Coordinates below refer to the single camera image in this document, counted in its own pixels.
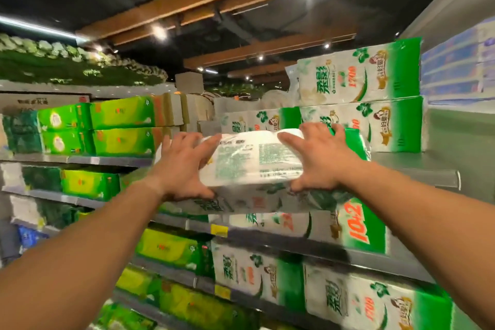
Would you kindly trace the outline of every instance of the hand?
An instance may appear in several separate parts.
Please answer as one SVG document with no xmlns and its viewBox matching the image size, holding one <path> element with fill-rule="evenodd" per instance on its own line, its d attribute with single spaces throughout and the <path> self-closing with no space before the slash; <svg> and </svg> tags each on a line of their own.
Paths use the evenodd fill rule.
<svg viewBox="0 0 495 330">
<path fill-rule="evenodd" d="M 291 190 L 334 189 L 345 185 L 346 177 L 362 163 L 345 143 L 345 131 L 333 124 L 335 136 L 323 123 L 304 123 L 300 130 L 304 139 L 290 133 L 279 133 L 280 141 L 299 153 L 302 175 L 293 180 Z"/>
<path fill-rule="evenodd" d="M 222 135 L 217 134 L 196 146 L 202 137 L 201 133 L 180 132 L 170 143 L 166 136 L 161 158 L 143 183 L 167 201 L 195 197 L 213 199 L 215 193 L 200 182 L 199 170 L 207 164 Z"/>
</svg>

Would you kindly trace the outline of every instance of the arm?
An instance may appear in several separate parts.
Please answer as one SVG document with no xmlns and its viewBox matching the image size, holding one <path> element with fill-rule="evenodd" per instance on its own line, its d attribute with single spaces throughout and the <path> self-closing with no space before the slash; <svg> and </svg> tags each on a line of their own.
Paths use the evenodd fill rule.
<svg viewBox="0 0 495 330">
<path fill-rule="evenodd" d="M 0 272 L 0 328 L 82 330 L 111 296 L 122 270 L 164 200 L 212 198 L 199 181 L 220 136 L 196 146 L 199 133 L 163 142 L 162 158 L 89 217 L 28 250 Z"/>
<path fill-rule="evenodd" d="M 417 256 L 479 326 L 495 328 L 495 207 L 418 183 L 397 171 L 362 161 L 321 123 L 301 126 L 304 140 L 279 133 L 300 153 L 304 173 L 292 189 L 347 187 Z"/>
</svg>

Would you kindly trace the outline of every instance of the forearm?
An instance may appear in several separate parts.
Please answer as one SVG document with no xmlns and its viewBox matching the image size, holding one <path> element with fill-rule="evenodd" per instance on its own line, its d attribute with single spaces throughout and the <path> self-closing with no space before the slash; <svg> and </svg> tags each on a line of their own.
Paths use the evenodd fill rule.
<svg viewBox="0 0 495 330">
<path fill-rule="evenodd" d="M 370 162 L 347 175 L 345 185 L 386 223 L 464 311 L 493 328 L 492 205 L 415 182 Z"/>
<path fill-rule="evenodd" d="M 159 203 L 159 194 L 137 182 L 4 269 L 0 308 L 10 315 L 0 316 L 0 328 L 85 328 L 111 295 Z"/>
</svg>

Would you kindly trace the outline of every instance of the left hand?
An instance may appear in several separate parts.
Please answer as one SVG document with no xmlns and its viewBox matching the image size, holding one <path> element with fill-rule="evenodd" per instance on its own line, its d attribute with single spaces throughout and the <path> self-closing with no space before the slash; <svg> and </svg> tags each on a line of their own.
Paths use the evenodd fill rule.
<svg viewBox="0 0 495 330">
<path fill-rule="evenodd" d="M 165 136 L 161 158 L 142 180 L 143 184 L 166 201 L 213 199 L 215 193 L 200 182 L 199 170 L 207 164 L 222 135 L 196 145 L 202 138 L 201 133 L 180 132 L 170 143 L 170 137 Z"/>
</svg>

